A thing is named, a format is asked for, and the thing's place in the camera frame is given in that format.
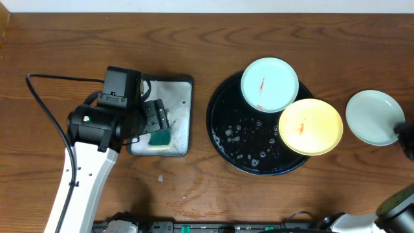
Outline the green sponge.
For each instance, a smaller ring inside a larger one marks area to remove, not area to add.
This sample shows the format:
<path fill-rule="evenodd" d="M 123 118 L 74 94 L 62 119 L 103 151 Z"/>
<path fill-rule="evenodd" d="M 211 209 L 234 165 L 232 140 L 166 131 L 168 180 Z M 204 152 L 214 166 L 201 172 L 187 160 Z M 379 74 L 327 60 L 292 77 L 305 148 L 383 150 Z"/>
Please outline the green sponge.
<path fill-rule="evenodd" d="M 150 134 L 148 146 L 156 148 L 167 148 L 171 142 L 171 133 L 169 129 L 155 131 Z"/>

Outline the yellow plate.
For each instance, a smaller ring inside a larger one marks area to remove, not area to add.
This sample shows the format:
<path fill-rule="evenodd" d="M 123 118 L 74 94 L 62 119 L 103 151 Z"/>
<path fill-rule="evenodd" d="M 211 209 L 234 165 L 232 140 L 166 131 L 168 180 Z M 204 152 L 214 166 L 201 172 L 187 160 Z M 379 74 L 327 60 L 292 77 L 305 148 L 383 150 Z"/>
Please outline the yellow plate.
<path fill-rule="evenodd" d="M 286 146 L 306 156 L 333 150 L 343 135 L 343 122 L 337 110 L 315 98 L 289 105 L 279 118 L 278 128 Z"/>

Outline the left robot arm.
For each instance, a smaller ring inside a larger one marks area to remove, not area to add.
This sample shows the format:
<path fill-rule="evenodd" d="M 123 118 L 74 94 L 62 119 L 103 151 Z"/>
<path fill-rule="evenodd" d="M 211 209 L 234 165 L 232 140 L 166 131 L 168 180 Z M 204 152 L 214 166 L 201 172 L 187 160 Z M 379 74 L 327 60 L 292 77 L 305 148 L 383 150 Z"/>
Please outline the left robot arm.
<path fill-rule="evenodd" d="M 164 103 L 149 100 L 130 113 L 85 101 L 68 119 L 64 170 L 45 232 L 90 232 L 105 182 L 122 146 L 132 155 L 157 156 L 140 140 L 169 127 Z"/>

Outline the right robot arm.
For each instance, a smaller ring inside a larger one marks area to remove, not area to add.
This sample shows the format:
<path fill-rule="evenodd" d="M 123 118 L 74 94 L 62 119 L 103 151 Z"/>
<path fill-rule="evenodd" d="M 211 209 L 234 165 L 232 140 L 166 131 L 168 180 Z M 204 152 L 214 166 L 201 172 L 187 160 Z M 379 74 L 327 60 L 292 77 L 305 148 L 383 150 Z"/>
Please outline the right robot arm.
<path fill-rule="evenodd" d="M 337 213 L 315 224 L 314 229 L 349 233 L 413 233 L 413 185 L 387 198 L 374 214 Z"/>

